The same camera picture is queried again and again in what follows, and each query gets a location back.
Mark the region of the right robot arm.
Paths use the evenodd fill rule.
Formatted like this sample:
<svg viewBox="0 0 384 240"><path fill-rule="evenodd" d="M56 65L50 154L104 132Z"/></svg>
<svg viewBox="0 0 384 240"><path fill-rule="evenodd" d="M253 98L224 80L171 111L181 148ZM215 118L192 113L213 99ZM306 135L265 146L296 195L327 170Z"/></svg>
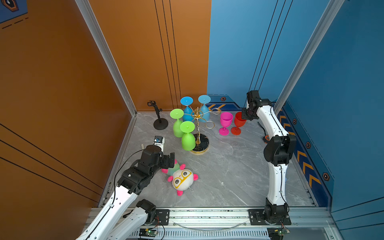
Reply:
<svg viewBox="0 0 384 240"><path fill-rule="evenodd" d="M286 173L297 138L289 134L279 122L272 102L262 99L256 90L247 93L247 106L242 108L242 118L260 120L270 139L264 148L264 157L269 166L269 192L264 211L255 218L270 225L291 225L290 207L286 198Z"/></svg>

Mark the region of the pink wine glass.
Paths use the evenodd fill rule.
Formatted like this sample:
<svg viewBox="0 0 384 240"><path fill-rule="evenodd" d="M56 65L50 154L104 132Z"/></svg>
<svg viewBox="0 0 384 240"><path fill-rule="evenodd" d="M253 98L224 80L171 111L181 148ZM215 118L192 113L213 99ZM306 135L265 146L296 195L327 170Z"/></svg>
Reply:
<svg viewBox="0 0 384 240"><path fill-rule="evenodd" d="M232 124L233 114L229 112L222 112L220 115L221 128L219 129L219 134L222 136L227 136L229 134L228 127Z"/></svg>

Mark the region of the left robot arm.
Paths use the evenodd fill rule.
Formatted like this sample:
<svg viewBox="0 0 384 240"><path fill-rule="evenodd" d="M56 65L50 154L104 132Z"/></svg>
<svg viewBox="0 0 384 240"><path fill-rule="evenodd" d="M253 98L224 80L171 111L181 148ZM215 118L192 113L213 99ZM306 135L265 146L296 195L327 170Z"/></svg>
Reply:
<svg viewBox="0 0 384 240"><path fill-rule="evenodd" d="M153 221L156 206L147 200L140 201L122 222L119 219L136 200L160 169L175 166L175 153L165 155L163 149L148 145L141 150L141 158L125 170L106 205L98 213L78 240L125 240L146 222Z"/></svg>

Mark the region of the red wine glass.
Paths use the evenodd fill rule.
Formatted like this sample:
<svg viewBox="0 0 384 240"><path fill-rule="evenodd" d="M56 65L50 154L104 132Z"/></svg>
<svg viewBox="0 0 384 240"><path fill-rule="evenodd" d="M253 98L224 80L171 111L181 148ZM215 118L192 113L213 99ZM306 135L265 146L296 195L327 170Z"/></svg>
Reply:
<svg viewBox="0 0 384 240"><path fill-rule="evenodd" d="M238 136L241 134L241 127L245 125L247 120L243 119L242 112L238 112L235 115L234 124L235 126L231 128L231 133L235 136Z"/></svg>

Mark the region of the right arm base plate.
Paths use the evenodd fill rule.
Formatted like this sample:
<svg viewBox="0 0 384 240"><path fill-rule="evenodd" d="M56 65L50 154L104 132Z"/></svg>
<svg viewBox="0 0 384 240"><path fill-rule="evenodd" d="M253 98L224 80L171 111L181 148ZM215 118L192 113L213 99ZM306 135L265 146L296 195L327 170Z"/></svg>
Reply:
<svg viewBox="0 0 384 240"><path fill-rule="evenodd" d="M248 214L252 226L277 226L281 224L290 226L292 224L290 216L275 214L268 215L265 213L265 210L262 209L249 209Z"/></svg>

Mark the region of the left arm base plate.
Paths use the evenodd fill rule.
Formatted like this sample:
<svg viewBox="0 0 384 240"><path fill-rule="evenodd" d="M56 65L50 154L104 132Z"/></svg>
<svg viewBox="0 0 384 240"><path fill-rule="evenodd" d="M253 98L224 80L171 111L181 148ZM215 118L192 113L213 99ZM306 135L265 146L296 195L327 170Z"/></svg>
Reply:
<svg viewBox="0 0 384 240"><path fill-rule="evenodd" d="M159 209L157 207L152 209L135 208L124 220L130 226L155 226L160 224L167 226L169 224L170 210Z"/></svg>

